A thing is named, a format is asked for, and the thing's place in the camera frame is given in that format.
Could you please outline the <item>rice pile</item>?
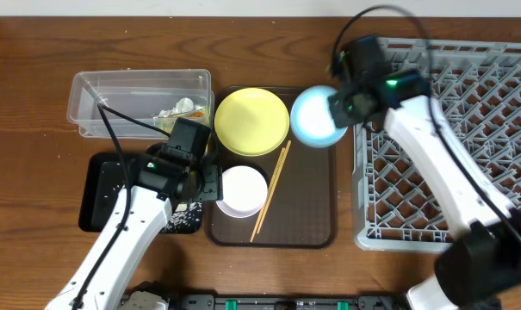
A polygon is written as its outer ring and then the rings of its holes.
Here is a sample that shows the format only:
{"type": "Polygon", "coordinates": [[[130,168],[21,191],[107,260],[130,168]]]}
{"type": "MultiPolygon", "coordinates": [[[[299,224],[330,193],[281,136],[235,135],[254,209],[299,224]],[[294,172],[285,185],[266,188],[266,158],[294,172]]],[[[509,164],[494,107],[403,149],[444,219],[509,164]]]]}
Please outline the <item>rice pile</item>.
{"type": "Polygon", "coordinates": [[[192,234],[199,230],[202,224],[203,208],[201,203],[179,204],[161,233],[192,234]]]}

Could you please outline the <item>colourful snack wrapper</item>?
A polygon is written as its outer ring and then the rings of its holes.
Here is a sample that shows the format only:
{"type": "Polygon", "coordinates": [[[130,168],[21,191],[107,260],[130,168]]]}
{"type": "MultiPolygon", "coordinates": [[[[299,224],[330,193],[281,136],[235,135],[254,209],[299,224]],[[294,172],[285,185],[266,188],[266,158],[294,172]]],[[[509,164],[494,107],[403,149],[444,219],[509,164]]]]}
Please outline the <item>colourful snack wrapper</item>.
{"type": "Polygon", "coordinates": [[[171,110],[162,110],[155,117],[155,126],[167,133],[171,133],[177,118],[185,118],[209,127],[210,118],[205,107],[195,108],[189,112],[184,113],[175,113],[171,110]]]}

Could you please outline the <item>light blue bowl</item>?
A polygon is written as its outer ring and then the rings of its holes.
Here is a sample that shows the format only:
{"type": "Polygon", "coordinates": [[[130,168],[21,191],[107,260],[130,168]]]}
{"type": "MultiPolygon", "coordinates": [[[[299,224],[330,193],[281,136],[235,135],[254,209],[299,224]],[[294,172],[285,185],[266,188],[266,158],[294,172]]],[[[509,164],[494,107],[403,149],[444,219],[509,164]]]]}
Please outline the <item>light blue bowl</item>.
{"type": "Polygon", "coordinates": [[[328,106],[328,97],[336,93],[331,86],[316,85],[302,91],[295,99],[290,126],[294,136],[304,145],[326,148],[345,135],[347,127],[335,127],[328,106]]]}

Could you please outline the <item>white rice bowl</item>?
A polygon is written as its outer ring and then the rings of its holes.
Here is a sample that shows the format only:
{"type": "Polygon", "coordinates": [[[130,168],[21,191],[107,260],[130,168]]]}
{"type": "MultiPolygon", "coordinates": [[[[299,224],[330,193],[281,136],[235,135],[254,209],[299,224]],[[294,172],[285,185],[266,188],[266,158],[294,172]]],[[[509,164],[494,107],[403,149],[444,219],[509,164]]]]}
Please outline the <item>white rice bowl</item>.
{"type": "Polygon", "coordinates": [[[216,202],[224,214],[238,219],[256,214],[268,197],[263,175],[250,166],[239,165],[222,173],[223,199],[216,202]]]}

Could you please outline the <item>yellow plate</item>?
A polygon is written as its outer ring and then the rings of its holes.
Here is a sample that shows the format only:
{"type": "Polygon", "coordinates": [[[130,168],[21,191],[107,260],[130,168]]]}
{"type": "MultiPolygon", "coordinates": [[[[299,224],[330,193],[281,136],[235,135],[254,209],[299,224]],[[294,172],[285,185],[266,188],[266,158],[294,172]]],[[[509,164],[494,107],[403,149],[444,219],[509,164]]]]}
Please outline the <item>yellow plate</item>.
{"type": "Polygon", "coordinates": [[[289,111],[283,100],[261,88],[231,92],[214,114],[214,130],[221,144],[248,157],[274,151],[287,137],[289,126],[289,111]]]}

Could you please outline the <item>white napkin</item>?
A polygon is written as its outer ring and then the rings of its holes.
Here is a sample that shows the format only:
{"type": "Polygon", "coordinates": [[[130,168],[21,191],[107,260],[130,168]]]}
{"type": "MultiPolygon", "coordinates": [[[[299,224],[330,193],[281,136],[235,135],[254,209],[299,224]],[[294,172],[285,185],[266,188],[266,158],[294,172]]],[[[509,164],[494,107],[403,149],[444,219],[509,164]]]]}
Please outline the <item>white napkin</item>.
{"type": "Polygon", "coordinates": [[[156,118],[166,118],[173,115],[186,114],[195,110],[195,103],[188,97],[180,99],[174,108],[161,110],[156,118]]]}

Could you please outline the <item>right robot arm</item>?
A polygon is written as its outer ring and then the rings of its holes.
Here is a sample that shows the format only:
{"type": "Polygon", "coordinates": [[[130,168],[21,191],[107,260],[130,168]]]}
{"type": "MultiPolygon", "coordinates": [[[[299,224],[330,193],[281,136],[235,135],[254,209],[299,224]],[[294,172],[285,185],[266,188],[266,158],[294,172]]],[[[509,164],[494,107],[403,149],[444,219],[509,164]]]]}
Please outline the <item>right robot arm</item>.
{"type": "Polygon", "coordinates": [[[341,86],[328,99],[337,128],[379,121],[435,196],[453,238],[434,274],[406,292],[411,309],[460,309],[521,285],[521,212],[482,173],[443,115],[430,81],[394,71],[376,36],[331,53],[341,86]]]}

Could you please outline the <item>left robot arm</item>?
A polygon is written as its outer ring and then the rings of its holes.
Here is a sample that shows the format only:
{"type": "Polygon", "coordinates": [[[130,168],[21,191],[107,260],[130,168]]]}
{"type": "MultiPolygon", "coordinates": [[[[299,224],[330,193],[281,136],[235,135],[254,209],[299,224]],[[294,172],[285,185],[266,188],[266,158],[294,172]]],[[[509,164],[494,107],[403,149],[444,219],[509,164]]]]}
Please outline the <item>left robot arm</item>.
{"type": "Polygon", "coordinates": [[[221,168],[206,154],[211,129],[178,118],[167,142],[132,161],[109,219],[50,309],[116,309],[146,249],[180,204],[218,201],[221,168]]]}

